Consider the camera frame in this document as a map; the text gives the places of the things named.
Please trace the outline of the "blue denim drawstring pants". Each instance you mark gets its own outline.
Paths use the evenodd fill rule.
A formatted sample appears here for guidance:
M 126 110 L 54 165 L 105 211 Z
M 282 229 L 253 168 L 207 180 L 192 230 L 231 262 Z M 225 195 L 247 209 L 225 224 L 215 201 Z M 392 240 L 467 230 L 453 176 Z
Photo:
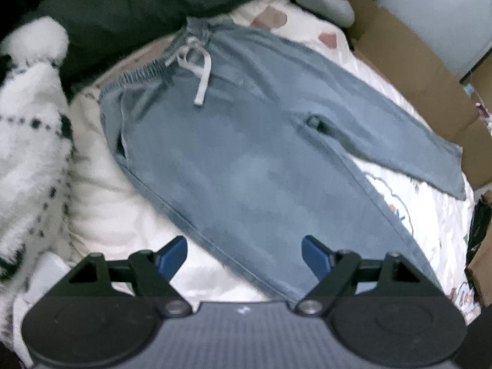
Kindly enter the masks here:
M 369 258 L 421 247 L 356 158 L 465 199 L 460 147 L 323 55 L 265 30 L 191 18 L 164 55 L 103 89 L 129 181 L 198 245 L 269 296 L 314 287 L 301 242 Z

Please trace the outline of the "cream bear print bedsheet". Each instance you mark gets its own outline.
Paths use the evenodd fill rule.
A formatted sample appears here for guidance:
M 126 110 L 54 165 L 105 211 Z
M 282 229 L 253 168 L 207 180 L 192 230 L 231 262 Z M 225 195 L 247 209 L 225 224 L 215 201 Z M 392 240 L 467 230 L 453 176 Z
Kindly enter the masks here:
M 367 82 L 394 104 L 411 109 L 410 103 L 391 84 L 349 50 L 339 28 L 288 0 L 253 0 L 235 9 L 228 18 L 299 42 Z M 32 281 L 15 302 L 15 322 L 21 322 L 42 294 L 86 254 L 100 252 L 109 259 L 121 259 L 137 250 L 161 248 L 180 233 L 137 192 L 111 158 L 98 104 L 102 87 L 124 71 L 159 58 L 171 42 L 171 36 L 153 40 L 73 98 L 70 116 L 76 151 L 68 205 L 70 243 L 41 257 Z M 447 296 L 467 321 L 476 319 L 479 304 L 465 276 L 473 197 L 459 201 L 373 163 L 362 161 L 359 167 L 392 214 L 423 248 Z

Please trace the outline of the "white black fuzzy blanket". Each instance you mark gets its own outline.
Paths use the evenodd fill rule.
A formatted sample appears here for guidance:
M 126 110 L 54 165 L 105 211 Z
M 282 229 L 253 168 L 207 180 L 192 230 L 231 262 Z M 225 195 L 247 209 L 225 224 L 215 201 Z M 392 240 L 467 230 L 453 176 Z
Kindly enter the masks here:
M 20 288 L 38 255 L 67 235 L 73 133 L 59 70 L 68 34 L 54 19 L 1 44 L 1 294 Z

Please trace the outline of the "brown cardboard sheet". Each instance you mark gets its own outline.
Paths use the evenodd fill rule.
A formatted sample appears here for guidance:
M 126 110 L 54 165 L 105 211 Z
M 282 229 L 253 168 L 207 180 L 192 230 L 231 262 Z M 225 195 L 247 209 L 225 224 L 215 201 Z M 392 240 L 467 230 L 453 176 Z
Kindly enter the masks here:
M 462 170 L 473 189 L 490 186 L 491 109 L 387 9 L 373 0 L 349 2 L 356 56 L 395 86 L 438 135 L 461 146 Z

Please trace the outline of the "blue cap detergent bottle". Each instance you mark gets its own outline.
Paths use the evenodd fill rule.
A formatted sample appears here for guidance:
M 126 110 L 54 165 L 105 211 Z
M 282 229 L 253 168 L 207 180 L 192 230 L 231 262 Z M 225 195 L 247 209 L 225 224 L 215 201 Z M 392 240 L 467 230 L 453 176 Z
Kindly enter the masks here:
M 469 97 L 473 97 L 476 95 L 476 90 L 471 82 L 465 84 L 464 91 Z

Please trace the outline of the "dark green pillow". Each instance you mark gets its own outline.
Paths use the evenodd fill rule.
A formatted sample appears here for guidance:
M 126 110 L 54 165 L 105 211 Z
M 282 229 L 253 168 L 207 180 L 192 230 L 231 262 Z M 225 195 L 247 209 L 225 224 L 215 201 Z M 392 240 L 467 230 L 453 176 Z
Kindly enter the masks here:
M 37 0 L 29 18 L 49 16 L 68 32 L 60 74 L 67 96 L 134 50 L 171 34 L 188 17 L 225 14 L 250 0 Z

